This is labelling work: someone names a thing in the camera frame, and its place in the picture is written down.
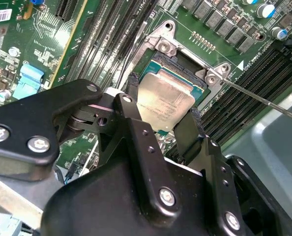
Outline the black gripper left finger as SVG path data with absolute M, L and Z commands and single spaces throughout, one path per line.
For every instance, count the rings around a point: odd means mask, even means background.
M 112 163 L 127 162 L 139 206 L 149 218 L 176 218 L 181 205 L 167 163 L 149 123 L 137 108 L 138 79 L 111 96 L 78 79 L 0 107 L 0 175 L 22 180 L 46 178 L 61 143 L 83 131 L 98 134 L 102 167 L 110 179 Z

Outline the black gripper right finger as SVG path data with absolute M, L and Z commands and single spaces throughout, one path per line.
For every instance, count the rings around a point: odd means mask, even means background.
M 174 128 L 178 161 L 203 175 L 205 225 L 211 236 L 292 236 L 292 219 L 251 167 L 225 158 L 190 109 Z

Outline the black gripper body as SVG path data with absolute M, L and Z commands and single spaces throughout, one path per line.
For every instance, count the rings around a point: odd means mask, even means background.
M 231 180 L 231 168 L 195 172 L 163 158 L 115 158 L 59 189 L 41 220 L 43 236 L 207 236 L 217 222 L 207 192 L 210 174 Z

